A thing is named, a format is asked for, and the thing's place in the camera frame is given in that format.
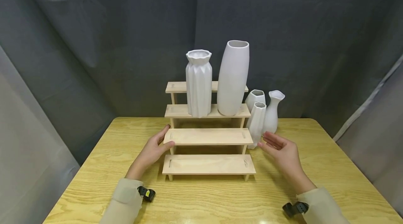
beige sleeve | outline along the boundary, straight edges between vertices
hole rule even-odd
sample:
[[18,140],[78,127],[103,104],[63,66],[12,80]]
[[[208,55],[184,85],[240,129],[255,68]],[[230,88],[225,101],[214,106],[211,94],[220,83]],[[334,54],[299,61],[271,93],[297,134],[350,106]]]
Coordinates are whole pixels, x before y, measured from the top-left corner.
[[143,202],[137,190],[142,185],[141,181],[120,179],[100,224],[133,224]]
[[297,195],[297,200],[307,203],[309,209],[303,214],[307,224],[349,224],[341,209],[323,187]]

wood grain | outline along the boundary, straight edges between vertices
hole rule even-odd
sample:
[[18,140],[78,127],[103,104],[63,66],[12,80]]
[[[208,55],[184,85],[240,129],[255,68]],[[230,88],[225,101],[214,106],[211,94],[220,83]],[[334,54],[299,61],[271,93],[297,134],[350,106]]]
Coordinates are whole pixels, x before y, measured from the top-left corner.
[[[118,180],[125,176],[147,139],[167,123],[166,118],[116,118],[45,223],[98,223]],[[281,118],[277,133],[298,144],[305,172],[316,185],[326,187],[350,223],[403,223],[315,120]],[[199,154],[211,153],[212,149],[193,148]],[[248,182],[231,175],[182,175],[170,182],[161,173],[163,156],[143,176],[145,186],[157,194],[152,203],[143,203],[135,223],[305,223],[301,218],[287,219],[284,215],[281,207],[295,200],[295,193],[268,156],[259,148],[248,151],[256,169]]]
[[164,143],[175,145],[248,145],[253,140],[247,128],[169,129]]
[[[217,92],[218,81],[212,81],[211,90],[212,92]],[[165,93],[186,93],[186,82],[185,81],[169,81]]]
[[[238,113],[233,116],[224,116],[218,112],[217,104],[211,105],[211,112],[203,118],[245,118],[250,117],[251,113],[246,104],[241,104]],[[188,113],[187,104],[168,104],[165,110],[165,118],[192,118]]]
[[255,174],[249,154],[166,155],[162,174],[242,175]]

wooden shelf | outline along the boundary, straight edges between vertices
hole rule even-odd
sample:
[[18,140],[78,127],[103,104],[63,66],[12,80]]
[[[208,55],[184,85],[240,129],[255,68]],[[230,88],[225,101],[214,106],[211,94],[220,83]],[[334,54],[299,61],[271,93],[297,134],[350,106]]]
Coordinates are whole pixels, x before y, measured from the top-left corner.
[[[233,116],[224,116],[218,112],[218,107],[216,104],[211,105],[211,112],[204,118],[249,118],[251,113],[248,110],[246,104],[242,104],[238,113]],[[192,118],[188,113],[187,104],[168,104],[167,110],[165,110],[166,118]]]
[[247,128],[169,129],[164,143],[178,145],[249,145],[253,144]]
[[255,174],[255,166],[249,154],[219,155],[165,155],[162,174],[169,175],[245,175]]
[[[212,82],[212,92],[217,92],[218,81]],[[245,86],[245,92],[248,92],[249,89]],[[167,88],[165,89],[165,93],[186,93],[186,82],[185,81],[169,81],[167,84]]]

white vase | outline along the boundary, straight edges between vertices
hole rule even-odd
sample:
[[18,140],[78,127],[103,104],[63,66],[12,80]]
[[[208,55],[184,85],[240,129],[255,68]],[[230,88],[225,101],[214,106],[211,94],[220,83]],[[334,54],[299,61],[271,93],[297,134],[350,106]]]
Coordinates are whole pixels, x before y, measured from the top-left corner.
[[248,145],[248,149],[255,149],[257,143],[260,141],[262,136],[264,116],[266,114],[266,104],[263,102],[255,102],[252,107],[251,117],[246,124],[246,128],[252,136],[253,144]]
[[269,97],[270,104],[266,109],[262,133],[265,133],[266,131],[270,131],[271,133],[276,132],[278,125],[277,107],[278,103],[285,98],[285,95],[281,91],[270,91]]
[[211,53],[196,49],[186,54],[186,95],[188,113],[192,117],[204,117],[211,112],[212,68],[209,63]]
[[245,99],[245,103],[249,109],[249,112],[252,112],[252,108],[255,102],[262,102],[266,104],[266,97],[264,96],[263,91],[254,89],[253,91],[249,92],[249,95]]
[[249,70],[249,43],[228,41],[218,75],[218,111],[233,116],[241,108]]

wooden table top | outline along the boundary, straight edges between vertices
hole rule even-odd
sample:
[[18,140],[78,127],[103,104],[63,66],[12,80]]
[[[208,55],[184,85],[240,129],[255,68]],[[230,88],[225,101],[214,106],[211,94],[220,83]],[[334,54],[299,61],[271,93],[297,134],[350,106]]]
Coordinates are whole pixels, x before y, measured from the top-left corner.
[[[118,180],[147,139],[167,123],[165,118],[116,118],[44,223],[98,223]],[[403,223],[315,120],[279,119],[277,134],[297,143],[305,172],[317,186],[326,187],[350,223]],[[232,151],[192,148],[183,152]],[[161,174],[162,156],[143,176],[144,185],[154,189],[156,197],[152,203],[143,202],[135,223],[305,223],[301,217],[290,220],[284,215],[282,206],[294,200],[295,193],[268,157],[259,148],[248,151],[257,173],[247,182],[238,175],[178,175],[170,182]]]

